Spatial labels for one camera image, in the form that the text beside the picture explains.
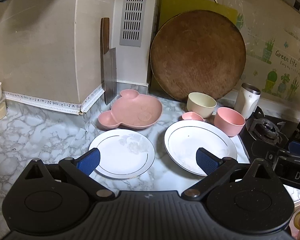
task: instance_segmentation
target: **black robotic device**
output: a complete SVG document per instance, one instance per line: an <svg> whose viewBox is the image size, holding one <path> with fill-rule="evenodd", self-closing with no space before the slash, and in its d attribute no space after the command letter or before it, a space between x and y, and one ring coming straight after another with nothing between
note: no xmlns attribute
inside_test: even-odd
<svg viewBox="0 0 300 240"><path fill-rule="evenodd" d="M33 159L3 201L11 230L3 239L293 239L287 231L294 204L281 182L293 177L289 157L273 167L259 158L251 165L221 160L203 148L196 157L208 176L181 196L120 191L117 197L89 177L100 162L96 148L58 164Z"/></svg>

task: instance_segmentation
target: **white ceramic plate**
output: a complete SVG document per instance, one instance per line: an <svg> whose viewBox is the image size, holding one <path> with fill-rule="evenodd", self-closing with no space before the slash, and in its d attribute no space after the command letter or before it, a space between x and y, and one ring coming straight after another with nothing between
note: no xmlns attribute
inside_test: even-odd
<svg viewBox="0 0 300 240"><path fill-rule="evenodd" d="M184 120L172 124L164 134L164 145L170 157L185 170L207 174L197 165L196 152L205 148L218 158L237 159L237 149L232 140L217 127L197 120Z"/></svg>
<svg viewBox="0 0 300 240"><path fill-rule="evenodd" d="M142 134L116 129L97 136L89 150L98 148L96 171L112 179L131 179L146 172L154 162L154 147Z"/></svg>

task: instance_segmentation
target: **marble countertop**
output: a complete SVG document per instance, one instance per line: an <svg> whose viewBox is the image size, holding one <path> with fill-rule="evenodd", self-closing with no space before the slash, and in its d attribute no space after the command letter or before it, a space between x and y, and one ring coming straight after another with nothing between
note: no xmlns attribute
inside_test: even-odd
<svg viewBox="0 0 300 240"><path fill-rule="evenodd" d="M163 105L159 121L147 129L138 130L155 148L155 161L151 168L141 176L127 180L105 178L95 171L90 175L116 194L119 190L177 190L181 194L202 179L178 166L166 152L163 143L165 130L179 120L186 111L186 105L160 97L158 99ZM44 115L33 113L35 110L30 113L13 107L12 103L8 103L8 106L8 115L0 121L0 238L9 231L1 211L2 201L29 161L38 157L44 163L58 163L65 157L77 158L84 154L91 141L104 132L98 128L97 117L109 109L103 102L92 107L85 116L88 121L81 128L69 120L57 118L51 121ZM237 148L238 162L248 163L239 137L231 140ZM287 190L294 201L300 199L300 190L291 187L287 187Z"/></svg>

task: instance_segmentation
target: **yellow-green cutting board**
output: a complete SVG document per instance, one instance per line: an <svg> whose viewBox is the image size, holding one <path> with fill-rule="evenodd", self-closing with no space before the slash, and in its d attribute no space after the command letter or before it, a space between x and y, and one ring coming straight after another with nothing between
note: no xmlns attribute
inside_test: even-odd
<svg viewBox="0 0 300 240"><path fill-rule="evenodd" d="M237 22L238 11L236 9L215 3L209 0L161 0L159 29L172 17L187 11L209 10L227 17L234 25ZM151 86L154 90L162 90L158 82L152 76Z"/></svg>

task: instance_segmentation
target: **vent grille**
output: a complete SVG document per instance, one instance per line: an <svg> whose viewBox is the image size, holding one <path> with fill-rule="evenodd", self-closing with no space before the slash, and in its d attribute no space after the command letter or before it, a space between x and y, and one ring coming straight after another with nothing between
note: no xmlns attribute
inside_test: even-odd
<svg viewBox="0 0 300 240"><path fill-rule="evenodd" d="M124 0L120 45L141 46L146 0Z"/></svg>

